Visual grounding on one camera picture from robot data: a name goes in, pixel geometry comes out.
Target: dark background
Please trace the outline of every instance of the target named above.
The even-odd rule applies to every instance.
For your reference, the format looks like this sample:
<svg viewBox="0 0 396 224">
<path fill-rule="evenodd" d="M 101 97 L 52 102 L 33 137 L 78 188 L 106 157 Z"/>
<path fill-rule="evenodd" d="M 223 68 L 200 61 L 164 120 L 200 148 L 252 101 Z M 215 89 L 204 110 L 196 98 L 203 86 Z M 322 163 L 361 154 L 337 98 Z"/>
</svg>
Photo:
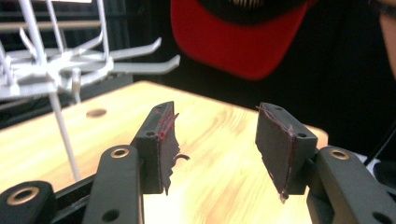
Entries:
<svg viewBox="0 0 396 224">
<path fill-rule="evenodd" d="M 390 71 L 378 17 L 366 0 L 319 0 L 304 22 L 279 67 L 268 78 L 247 81 L 205 66 L 184 55 L 172 36 L 170 1 L 106 0 L 110 49 L 152 43 L 162 46 L 152 55 L 134 60 L 163 62 L 181 55 L 180 67 L 164 76 L 134 76 L 167 86 L 255 109 L 260 102 L 286 108 L 300 122 L 325 130 L 330 145 L 369 154 L 396 120 L 396 82 Z M 91 4 L 54 3 L 58 20 L 96 20 Z M 47 20 L 44 3 L 35 3 L 37 19 Z M 22 21 L 18 4 L 0 4 L 1 21 Z M 69 46 L 93 38 L 98 31 L 66 33 Z M 23 49 L 18 35 L 0 34 L 6 50 Z M 55 47 L 52 33 L 43 35 L 46 48 Z M 132 83 L 116 77 L 84 89 L 88 99 Z M 61 97 L 64 106 L 70 97 Z M 50 112 L 47 99 L 0 111 L 5 128 Z M 382 155 L 395 157 L 395 139 Z"/>
</svg>

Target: black rubber jaw pad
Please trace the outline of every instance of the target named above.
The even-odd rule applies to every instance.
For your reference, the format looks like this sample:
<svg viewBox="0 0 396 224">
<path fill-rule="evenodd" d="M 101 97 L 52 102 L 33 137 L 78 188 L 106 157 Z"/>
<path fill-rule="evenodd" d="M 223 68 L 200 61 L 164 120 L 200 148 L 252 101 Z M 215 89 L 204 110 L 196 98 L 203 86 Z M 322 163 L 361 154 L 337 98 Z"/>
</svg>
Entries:
<svg viewBox="0 0 396 224">
<path fill-rule="evenodd" d="M 317 137 L 284 108 L 261 103 L 256 145 L 281 199 L 304 194 L 304 162 L 316 153 Z"/>
<path fill-rule="evenodd" d="M 175 136 L 176 117 L 173 102 L 154 106 L 131 143 L 144 162 L 142 190 L 145 194 L 163 193 L 163 189 L 167 193 L 170 187 L 172 167 L 180 151 Z"/>
</svg>

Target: person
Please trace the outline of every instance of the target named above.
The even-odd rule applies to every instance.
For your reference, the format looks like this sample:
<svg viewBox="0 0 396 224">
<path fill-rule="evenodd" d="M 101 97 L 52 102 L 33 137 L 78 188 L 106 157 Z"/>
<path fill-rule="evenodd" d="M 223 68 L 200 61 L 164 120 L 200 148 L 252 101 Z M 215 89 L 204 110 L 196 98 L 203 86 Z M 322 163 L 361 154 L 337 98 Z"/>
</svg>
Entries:
<svg viewBox="0 0 396 224">
<path fill-rule="evenodd" d="M 171 12 L 160 32 L 172 42 L 167 57 L 181 53 L 163 84 L 252 109 L 259 102 L 282 106 L 327 132 L 329 145 L 361 155 L 381 144 L 396 120 L 396 88 L 367 0 L 282 0 L 300 5 L 253 25 L 234 24 L 245 21 L 233 15 L 239 11 L 221 14 L 226 8 L 213 2 L 240 3 L 172 0 L 169 9 L 159 7 Z M 274 10 L 263 14 L 267 9 Z"/>
<path fill-rule="evenodd" d="M 379 23 L 382 28 L 389 64 L 396 79 L 396 0 L 372 0 L 370 2 L 379 11 Z"/>
</svg>

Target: red cap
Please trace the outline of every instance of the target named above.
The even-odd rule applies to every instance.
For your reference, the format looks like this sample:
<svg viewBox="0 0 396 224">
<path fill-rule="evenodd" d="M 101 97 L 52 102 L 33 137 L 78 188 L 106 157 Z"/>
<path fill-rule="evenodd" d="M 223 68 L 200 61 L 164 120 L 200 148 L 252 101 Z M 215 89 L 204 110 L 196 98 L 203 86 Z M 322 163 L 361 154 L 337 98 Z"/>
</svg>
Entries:
<svg viewBox="0 0 396 224">
<path fill-rule="evenodd" d="M 308 0 L 269 21 L 244 25 L 220 19 L 198 0 L 172 0 L 172 29 L 181 50 L 195 61 L 258 80 L 282 61 L 311 5 Z"/>
</svg>

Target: wooden surface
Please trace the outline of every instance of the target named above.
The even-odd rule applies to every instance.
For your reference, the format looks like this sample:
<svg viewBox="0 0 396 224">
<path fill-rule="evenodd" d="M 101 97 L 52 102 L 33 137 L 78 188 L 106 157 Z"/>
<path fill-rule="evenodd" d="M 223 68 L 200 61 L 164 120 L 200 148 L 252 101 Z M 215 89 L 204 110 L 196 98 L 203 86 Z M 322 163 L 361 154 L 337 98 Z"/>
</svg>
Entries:
<svg viewBox="0 0 396 224">
<path fill-rule="evenodd" d="M 103 151 L 129 144 L 150 109 L 167 101 L 175 101 L 177 140 L 191 159 L 177 161 L 169 196 L 145 195 L 146 223 L 311 222 L 305 196 L 279 200 L 254 144 L 256 111 L 149 82 L 64 109 L 82 177 L 95 173 Z M 86 117 L 97 108 L 106 114 Z M 327 135 L 314 133 L 326 146 Z M 0 160 L 0 192 L 28 180 L 55 190 L 73 183 L 53 114 L 0 131 Z"/>
</svg>

